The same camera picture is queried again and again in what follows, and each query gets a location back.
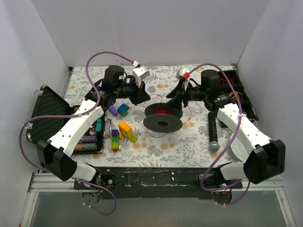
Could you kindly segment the black perforated cable spool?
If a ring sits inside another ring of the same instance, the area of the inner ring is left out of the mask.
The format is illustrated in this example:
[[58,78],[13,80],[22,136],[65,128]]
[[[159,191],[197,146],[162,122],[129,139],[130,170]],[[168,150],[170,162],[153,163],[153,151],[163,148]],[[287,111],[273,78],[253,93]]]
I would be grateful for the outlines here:
[[165,107],[165,103],[154,103],[145,108],[144,126],[154,132],[172,133],[182,128],[181,118]]

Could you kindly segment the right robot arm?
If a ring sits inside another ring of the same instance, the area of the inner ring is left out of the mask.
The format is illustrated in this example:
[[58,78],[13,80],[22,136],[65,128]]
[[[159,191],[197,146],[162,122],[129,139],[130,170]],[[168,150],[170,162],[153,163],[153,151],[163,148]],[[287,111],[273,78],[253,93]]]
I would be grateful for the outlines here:
[[178,85],[166,96],[167,103],[176,109],[186,107],[188,101],[203,101],[205,107],[216,114],[245,147],[248,157],[244,162],[229,163],[215,169],[214,182],[220,188],[232,180],[247,179],[258,184],[285,170],[285,144],[263,134],[240,110],[240,105],[220,88],[220,77],[215,70],[201,72],[201,85],[188,84],[190,72],[177,72]]

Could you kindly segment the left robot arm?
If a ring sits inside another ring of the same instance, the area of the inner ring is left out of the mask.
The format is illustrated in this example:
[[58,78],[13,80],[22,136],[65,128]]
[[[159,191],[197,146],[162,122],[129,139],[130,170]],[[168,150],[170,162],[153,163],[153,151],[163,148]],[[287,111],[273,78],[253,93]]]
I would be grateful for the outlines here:
[[96,168],[77,163],[71,159],[74,148],[89,129],[101,118],[117,99],[128,98],[133,105],[150,100],[142,79],[149,75],[145,66],[137,66],[131,75],[125,75],[124,68],[109,66],[104,78],[95,83],[85,95],[77,112],[51,138],[37,144],[41,166],[62,181],[70,178],[82,179],[90,189],[100,186],[101,178]]

